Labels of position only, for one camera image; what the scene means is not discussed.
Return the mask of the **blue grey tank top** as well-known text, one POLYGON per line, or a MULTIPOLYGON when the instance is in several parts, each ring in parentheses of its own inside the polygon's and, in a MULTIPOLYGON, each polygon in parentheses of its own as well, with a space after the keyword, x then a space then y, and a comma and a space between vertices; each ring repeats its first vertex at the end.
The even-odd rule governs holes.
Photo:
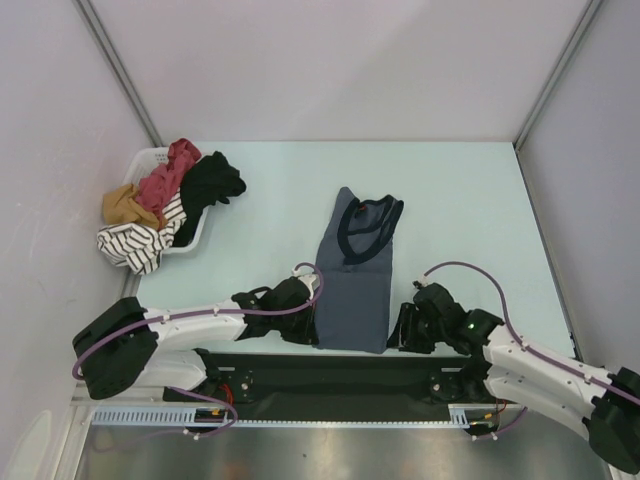
POLYGON ((339 190, 315 265, 324 278, 316 303, 317 347, 380 354, 387 348, 393 237, 404 202, 361 200, 339 190))

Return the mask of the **red tank top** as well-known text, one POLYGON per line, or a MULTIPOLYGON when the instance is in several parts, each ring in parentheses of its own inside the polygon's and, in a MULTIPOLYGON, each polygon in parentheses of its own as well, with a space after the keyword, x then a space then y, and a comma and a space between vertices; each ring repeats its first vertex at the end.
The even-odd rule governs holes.
POLYGON ((188 139, 173 142, 168 149, 167 161, 140 180, 136 201, 160 219, 163 209, 177 193, 185 174, 201 157, 200 150, 188 139))

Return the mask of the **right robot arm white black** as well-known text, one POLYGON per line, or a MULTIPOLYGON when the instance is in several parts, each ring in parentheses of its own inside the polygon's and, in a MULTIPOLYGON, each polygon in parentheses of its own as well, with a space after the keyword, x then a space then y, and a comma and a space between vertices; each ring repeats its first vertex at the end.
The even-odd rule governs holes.
POLYGON ((515 402, 574 431, 614 468, 638 474, 638 373, 611 372, 537 347, 498 316, 464 309, 443 286, 419 285, 402 304, 387 345, 431 353, 439 343, 468 356, 474 367, 461 376, 469 399, 515 402))

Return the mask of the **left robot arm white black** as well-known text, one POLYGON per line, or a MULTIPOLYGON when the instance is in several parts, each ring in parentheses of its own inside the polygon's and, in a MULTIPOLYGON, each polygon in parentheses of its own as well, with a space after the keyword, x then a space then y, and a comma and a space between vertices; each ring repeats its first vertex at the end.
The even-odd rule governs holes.
POLYGON ((194 310, 143 307, 117 300, 72 340, 74 379, 93 400, 130 388, 160 388, 166 402, 234 398, 209 346, 262 338, 275 331, 290 343, 316 340, 314 308, 324 287, 315 268, 295 270, 276 287, 258 287, 194 310))

